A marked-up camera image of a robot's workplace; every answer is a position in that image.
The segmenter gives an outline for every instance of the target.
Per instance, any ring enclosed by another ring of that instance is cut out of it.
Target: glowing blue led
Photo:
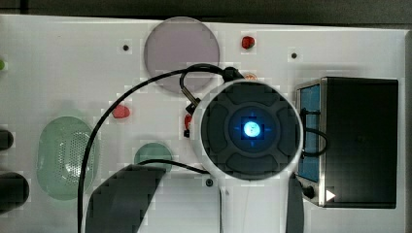
[[[260,126],[253,121],[249,121],[243,126],[243,131],[248,137],[255,138],[260,134]]]

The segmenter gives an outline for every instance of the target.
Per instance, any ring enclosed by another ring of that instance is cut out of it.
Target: perforated green cover
[[[77,197],[79,176],[90,127],[72,116],[59,117],[42,132],[37,160],[40,187],[52,198],[70,200]],[[98,143],[94,141],[86,168],[85,190],[95,177],[98,166]]]

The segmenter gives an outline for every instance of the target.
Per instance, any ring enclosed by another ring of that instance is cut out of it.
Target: mounting hole
[[[213,186],[213,181],[212,181],[212,179],[206,180],[206,186]]]

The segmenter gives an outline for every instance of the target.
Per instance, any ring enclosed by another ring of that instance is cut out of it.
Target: green translucent cap
[[[137,150],[136,155],[134,156],[134,163],[138,164],[140,162],[149,160],[149,159],[165,159],[172,160],[172,152],[162,144],[159,143],[149,143],[145,144],[143,147]],[[164,163],[151,163],[147,164],[148,166],[160,167],[166,169],[170,172],[172,170],[172,165]]]
[[[52,198],[70,200],[77,197],[79,176],[91,129],[78,118],[59,117],[42,132],[37,160],[40,187]],[[87,167],[85,190],[91,185],[98,166],[98,145],[93,143]]]

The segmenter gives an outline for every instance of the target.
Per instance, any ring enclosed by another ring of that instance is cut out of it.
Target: black cable
[[[321,137],[323,137],[323,138],[325,139],[325,147],[324,147],[322,150],[316,151],[316,152],[306,152],[306,151],[303,151],[302,153],[303,153],[304,156],[307,156],[307,157],[316,157],[316,156],[319,156],[319,155],[325,153],[325,152],[329,149],[329,140],[327,139],[326,133],[321,132],[321,131],[319,131],[319,130],[317,130],[317,129],[313,129],[313,128],[304,128],[304,132],[305,132],[305,134],[306,134],[306,132],[314,133],[314,134],[317,134],[317,135],[319,135],[319,136],[321,136]]]
[[[195,167],[190,167],[190,166],[188,166],[186,164],[183,164],[183,163],[179,163],[179,162],[175,162],[175,161],[171,161],[171,160],[166,160],[166,159],[148,159],[148,160],[145,160],[145,161],[140,162],[138,164],[139,165],[146,165],[146,164],[150,164],[150,163],[171,164],[171,165],[175,165],[175,166],[178,166],[178,167],[186,168],[186,169],[191,170],[191,171],[196,172],[196,173],[210,174],[209,172],[207,172],[205,170],[200,170],[200,169],[197,169]]]
[[[97,122],[96,126],[94,126],[93,131],[91,131],[90,137],[88,138],[87,146],[85,149],[85,154],[83,157],[82,161],[82,168],[79,176],[79,187],[78,187],[78,233],[82,233],[82,218],[83,218],[83,192],[84,192],[84,185],[85,185],[85,176],[86,176],[86,167],[87,167],[87,162],[88,162],[88,157],[91,151],[91,147],[94,142],[94,138],[97,135],[97,132],[99,131],[100,127],[102,126],[104,120],[109,116],[109,114],[116,108],[116,106],[121,103],[127,96],[135,92],[136,90],[140,89],[141,87],[152,83],[156,82],[158,80],[174,76],[174,75],[179,75],[185,72],[186,69],[183,70],[177,70],[173,72],[169,72],[166,74],[162,74],[159,76],[156,76],[154,78],[148,79],[142,83],[137,84],[136,86],[132,87],[129,89],[127,92],[125,92],[124,95],[122,95],[118,100],[115,101],[115,103],[110,106],[110,108],[104,113],[104,115],[99,119]]]
[[[209,73],[213,73],[217,75],[223,74],[223,70],[219,66],[206,64],[206,63],[199,63],[199,64],[191,65],[187,68],[185,72],[182,73],[179,79],[179,84],[180,84],[181,89],[186,88],[185,87],[185,77],[190,72],[209,72]]]

